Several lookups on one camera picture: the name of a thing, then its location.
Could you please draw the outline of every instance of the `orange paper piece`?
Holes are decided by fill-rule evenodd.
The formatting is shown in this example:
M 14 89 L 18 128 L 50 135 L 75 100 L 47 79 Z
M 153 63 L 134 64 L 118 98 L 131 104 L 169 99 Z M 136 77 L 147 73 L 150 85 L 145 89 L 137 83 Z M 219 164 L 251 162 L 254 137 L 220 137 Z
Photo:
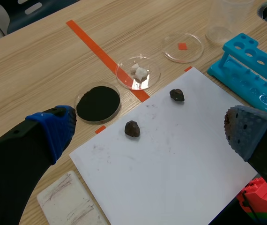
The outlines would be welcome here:
M 186 43 L 179 43 L 178 44 L 178 50 L 187 50 Z

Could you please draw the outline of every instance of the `clear plastic container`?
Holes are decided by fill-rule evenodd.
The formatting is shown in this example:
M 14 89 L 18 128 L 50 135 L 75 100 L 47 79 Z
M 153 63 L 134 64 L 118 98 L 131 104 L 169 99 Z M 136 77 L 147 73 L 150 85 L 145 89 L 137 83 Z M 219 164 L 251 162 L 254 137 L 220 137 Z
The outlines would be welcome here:
M 138 63 L 144 68 L 148 75 L 142 81 L 134 78 L 134 73 L 131 72 L 131 67 Z M 143 54 L 124 58 L 118 63 L 116 68 L 116 78 L 124 87 L 131 90 L 143 90 L 154 85 L 161 77 L 161 71 L 158 65 L 150 57 Z
M 213 0 L 206 36 L 224 44 L 241 31 L 254 0 Z
M 185 44 L 186 49 L 180 50 L 179 44 Z M 193 34 L 177 32 L 164 38 L 162 50 L 168 59 L 174 62 L 188 63 L 197 60 L 202 55 L 204 45 Z
M 120 98 L 120 103 L 119 103 L 119 105 L 115 105 L 115 108 L 114 108 L 114 110 L 111 112 L 111 115 L 108 116 L 107 118 L 102 118 L 101 120 L 98 120 L 98 121 L 85 120 L 85 119 L 83 119 L 82 117 L 80 117 L 80 116 L 78 115 L 78 112 L 77 112 L 77 105 L 78 105 L 79 101 L 81 100 L 81 98 L 82 98 L 88 91 L 92 90 L 92 89 L 95 88 L 95 87 L 108 87 L 108 88 L 113 89 L 113 90 L 117 93 L 117 95 L 119 96 L 119 98 Z M 109 99 L 105 99 L 104 101 L 105 101 L 106 103 L 110 103 L 110 102 L 109 102 L 109 101 L 110 101 Z M 106 83 L 106 82 L 93 82 L 93 83 L 89 83 L 89 84 L 85 85 L 85 86 L 79 91 L 79 93 L 77 94 L 77 96 L 76 96 L 76 98 L 75 98 L 75 100 L 74 100 L 74 109 L 75 109 L 75 111 L 76 111 L 76 115 L 77 115 L 77 117 L 80 118 L 81 120 L 83 120 L 84 122 L 86 122 L 86 123 L 90 123 L 90 124 L 103 124 L 103 123 L 106 123 L 106 122 L 112 120 L 112 119 L 118 114 L 118 112 L 120 111 L 120 108 L 121 108 L 121 97 L 120 97 L 120 93 L 119 93 L 118 89 L 117 89 L 114 85 L 112 85 L 112 84 L 110 84 L 110 83 Z

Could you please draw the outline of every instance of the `black cable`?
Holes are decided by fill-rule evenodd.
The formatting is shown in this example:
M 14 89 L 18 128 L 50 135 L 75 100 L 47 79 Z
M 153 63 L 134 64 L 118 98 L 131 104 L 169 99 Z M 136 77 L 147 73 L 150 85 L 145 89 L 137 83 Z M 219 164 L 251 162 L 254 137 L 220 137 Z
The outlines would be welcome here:
M 252 212 L 252 214 L 253 214 L 254 217 L 256 218 L 258 224 L 262 224 L 262 223 L 260 222 L 259 217 L 256 215 L 255 211 L 254 211 L 253 208 L 251 207 L 251 205 L 250 205 L 250 203 L 249 203 L 247 197 L 245 196 L 245 193 L 246 193 L 245 191 L 242 193 L 242 196 L 243 196 L 243 198 L 244 198 L 243 206 L 245 206 L 245 207 L 249 207 L 249 208 L 250 208 L 250 211 Z

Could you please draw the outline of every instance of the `dark brown rock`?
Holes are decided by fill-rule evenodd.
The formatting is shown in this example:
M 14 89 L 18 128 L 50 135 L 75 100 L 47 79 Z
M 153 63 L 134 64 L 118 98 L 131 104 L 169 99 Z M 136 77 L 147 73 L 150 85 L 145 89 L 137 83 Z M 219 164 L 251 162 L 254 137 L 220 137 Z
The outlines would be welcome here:
M 140 136 L 140 128 L 138 123 L 135 121 L 129 121 L 125 125 L 125 134 L 131 137 L 138 137 Z
M 185 101 L 185 96 L 182 93 L 181 89 L 173 89 L 172 91 L 170 91 L 170 97 L 177 102 Z

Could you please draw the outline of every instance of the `black powder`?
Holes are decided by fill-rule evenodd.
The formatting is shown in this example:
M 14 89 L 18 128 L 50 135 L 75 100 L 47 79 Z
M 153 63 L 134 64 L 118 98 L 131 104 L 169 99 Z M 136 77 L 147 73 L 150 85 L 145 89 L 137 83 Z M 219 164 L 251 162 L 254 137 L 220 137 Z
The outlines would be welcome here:
M 98 122 L 112 116 L 119 107 L 118 93 L 109 87 L 94 87 L 85 93 L 76 106 L 80 118 L 90 122 Z

